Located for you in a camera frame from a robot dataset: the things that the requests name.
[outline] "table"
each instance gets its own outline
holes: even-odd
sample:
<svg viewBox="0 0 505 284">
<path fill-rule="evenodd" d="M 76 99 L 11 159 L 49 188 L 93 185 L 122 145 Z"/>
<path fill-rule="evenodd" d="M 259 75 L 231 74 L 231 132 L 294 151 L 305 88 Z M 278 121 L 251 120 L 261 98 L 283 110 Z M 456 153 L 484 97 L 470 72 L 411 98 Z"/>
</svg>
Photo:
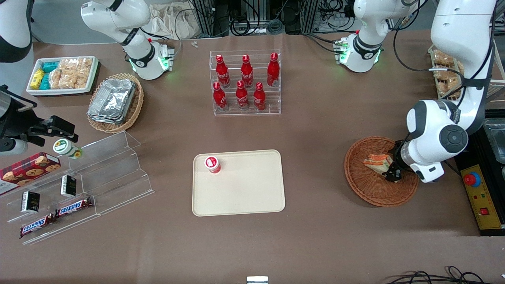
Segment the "table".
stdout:
<svg viewBox="0 0 505 284">
<path fill-rule="evenodd" d="M 478 236 L 462 181 L 449 169 L 439 183 L 420 183 L 397 208 L 369 205 L 345 180 L 343 159 L 353 142 L 403 138 L 409 108 L 436 96 L 432 74 L 397 62 L 392 36 L 364 74 L 335 65 L 331 53 L 302 36 L 205 39 L 198 49 L 185 41 L 173 72 L 141 81 L 145 101 L 129 129 L 142 143 L 138 157 L 156 193 L 33 246 L 21 245 L 13 234 L 19 227 L 2 221 L 0 282 L 244 283 L 248 275 L 267 275 L 271 283 L 384 283 L 408 270 L 446 275 L 445 265 L 502 281 L 504 240 Z M 398 53 L 424 68 L 430 44 L 429 31 L 401 32 Z M 214 117 L 209 52 L 272 48 L 282 52 L 282 114 Z M 99 82 L 132 72 L 118 44 L 35 43 L 36 59 L 86 55 L 102 63 Z M 87 121 L 89 98 L 38 99 L 36 112 L 75 123 L 83 146 L 107 136 Z M 26 155 L 51 153 L 55 140 Z M 281 153 L 282 212 L 193 215 L 196 155 L 261 149 Z M 0 166 L 17 160 L 2 157 Z"/>
</svg>

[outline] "acrylic bottle rack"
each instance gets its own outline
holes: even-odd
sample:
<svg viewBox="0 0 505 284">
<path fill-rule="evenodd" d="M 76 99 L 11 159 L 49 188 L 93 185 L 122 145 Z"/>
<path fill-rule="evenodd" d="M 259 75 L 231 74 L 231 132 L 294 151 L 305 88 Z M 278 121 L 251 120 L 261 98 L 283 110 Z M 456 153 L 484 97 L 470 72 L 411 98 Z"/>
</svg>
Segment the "acrylic bottle rack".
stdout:
<svg viewBox="0 0 505 284">
<path fill-rule="evenodd" d="M 270 54 L 276 52 L 279 54 L 279 85 L 277 87 L 270 87 L 267 85 L 267 67 L 270 62 Z M 213 99 L 213 89 L 212 84 L 218 81 L 218 76 L 216 74 L 216 55 L 221 54 L 223 56 L 226 66 L 230 73 L 230 87 L 223 89 L 226 94 L 226 101 L 228 102 L 228 110 L 220 112 L 217 109 L 216 103 Z M 254 83 L 251 88 L 247 89 L 247 100 L 249 101 L 248 110 L 240 110 L 238 107 L 237 97 L 235 92 L 237 91 L 237 81 L 241 80 L 240 68 L 242 67 L 242 56 L 248 54 L 250 58 L 250 63 L 254 69 Z M 274 115 L 281 113 L 281 87 L 282 87 L 282 64 L 281 64 L 281 54 L 279 50 L 254 50 L 254 51 L 220 51 L 211 52 L 210 60 L 210 100 L 212 100 L 212 106 L 214 109 L 214 115 Z M 266 107 L 263 111 L 256 111 L 254 108 L 254 98 L 253 94 L 255 91 L 255 85 L 257 82 L 263 84 L 263 90 L 266 94 Z"/>
<path fill-rule="evenodd" d="M 7 205 L 6 221 L 19 225 L 17 230 L 12 230 L 12 237 L 19 237 L 22 226 L 88 197 L 91 197 L 92 207 L 58 218 L 55 223 L 23 236 L 20 241 L 27 245 L 45 240 L 154 193 L 148 175 L 140 168 L 134 150 L 138 146 L 140 143 L 127 132 L 116 133 L 82 147 L 83 155 L 79 159 L 59 156 L 61 169 L 2 196 L 0 201 Z M 63 175 L 77 179 L 76 197 L 60 194 Z M 40 194 L 38 213 L 20 212 L 21 195 L 25 191 Z"/>
</svg>

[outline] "round wicker basket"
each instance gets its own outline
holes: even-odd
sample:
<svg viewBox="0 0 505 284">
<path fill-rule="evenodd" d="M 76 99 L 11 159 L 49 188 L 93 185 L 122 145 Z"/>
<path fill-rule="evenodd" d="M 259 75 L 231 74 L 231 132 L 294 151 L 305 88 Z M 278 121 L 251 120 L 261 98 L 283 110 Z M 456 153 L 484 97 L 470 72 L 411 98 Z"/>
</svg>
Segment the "round wicker basket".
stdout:
<svg viewBox="0 0 505 284">
<path fill-rule="evenodd" d="M 144 91 L 142 90 L 142 86 L 140 85 L 140 82 L 138 81 L 135 76 L 130 75 L 130 74 L 116 74 L 112 75 L 107 79 L 129 79 L 132 82 L 135 82 L 136 88 L 135 88 L 135 93 L 133 94 L 133 100 L 131 101 L 130 109 L 128 110 L 128 114 L 126 115 L 126 120 L 123 124 L 111 124 L 111 123 L 103 123 L 103 122 L 97 122 L 94 120 L 91 120 L 91 118 L 88 117 L 88 121 L 93 126 L 94 129 L 103 131 L 105 133 L 118 133 L 123 130 L 126 130 L 130 128 L 133 123 L 135 123 L 135 120 L 137 120 L 137 117 L 140 113 L 140 109 L 142 108 L 142 103 L 144 102 Z M 93 100 L 96 96 L 96 93 L 98 92 L 98 89 L 102 86 L 102 84 L 105 82 L 102 81 L 100 85 L 95 89 L 93 92 L 93 96 L 91 97 L 91 101 L 89 104 L 93 103 Z"/>
<path fill-rule="evenodd" d="M 413 172 L 403 171 L 402 179 L 394 183 L 363 164 L 369 154 L 387 154 L 393 147 L 394 141 L 391 139 L 370 136 L 355 142 L 345 155 L 345 177 L 350 187 L 358 196 L 375 206 L 402 205 L 417 190 L 419 178 Z"/>
</svg>

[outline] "cookie box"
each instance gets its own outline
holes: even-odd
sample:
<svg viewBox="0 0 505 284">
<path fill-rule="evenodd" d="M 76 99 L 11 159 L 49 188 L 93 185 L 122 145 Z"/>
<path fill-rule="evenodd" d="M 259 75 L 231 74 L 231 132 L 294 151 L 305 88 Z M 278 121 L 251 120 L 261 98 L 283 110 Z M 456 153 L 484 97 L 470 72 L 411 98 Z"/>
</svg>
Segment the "cookie box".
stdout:
<svg viewBox="0 0 505 284">
<path fill-rule="evenodd" d="M 0 195 L 61 168 L 60 160 L 40 152 L 0 170 Z"/>
</svg>

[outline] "robotic arm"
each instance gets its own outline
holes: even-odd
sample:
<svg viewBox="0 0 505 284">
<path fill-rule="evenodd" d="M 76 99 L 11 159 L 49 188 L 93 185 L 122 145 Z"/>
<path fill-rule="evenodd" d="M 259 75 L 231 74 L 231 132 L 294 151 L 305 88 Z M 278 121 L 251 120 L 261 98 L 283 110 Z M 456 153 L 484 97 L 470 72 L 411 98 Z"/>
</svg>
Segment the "robotic arm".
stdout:
<svg viewBox="0 0 505 284">
<path fill-rule="evenodd" d="M 421 181 L 434 181 L 444 174 L 440 162 L 459 154 L 468 135 L 482 126 L 494 55 L 489 22 L 495 4 L 495 0 L 440 1 L 431 39 L 442 52 L 463 63 L 462 95 L 456 104 L 421 100 L 409 110 L 407 127 L 412 140 L 396 142 L 391 151 L 395 163 L 385 173 L 386 179 L 398 180 L 400 169 L 411 168 Z"/>
<path fill-rule="evenodd" d="M 18 62 L 31 48 L 32 0 L 0 0 L 0 63 Z M 44 120 L 35 114 L 35 102 L 20 97 L 0 86 L 0 156 L 21 154 L 28 149 L 28 142 L 44 146 L 39 135 L 60 136 L 77 142 L 75 126 L 51 116 Z"/>
<path fill-rule="evenodd" d="M 377 62 L 382 42 L 388 33 L 387 19 L 406 17 L 427 0 L 356 0 L 354 13 L 361 20 L 359 33 L 343 37 L 339 63 L 351 71 L 367 72 Z"/>
<path fill-rule="evenodd" d="M 139 28 L 148 24 L 149 7 L 143 0 L 95 0 L 84 3 L 81 17 L 92 30 L 108 35 L 126 51 L 133 70 L 153 80 L 169 69 L 168 48 L 149 42 Z"/>
</svg>

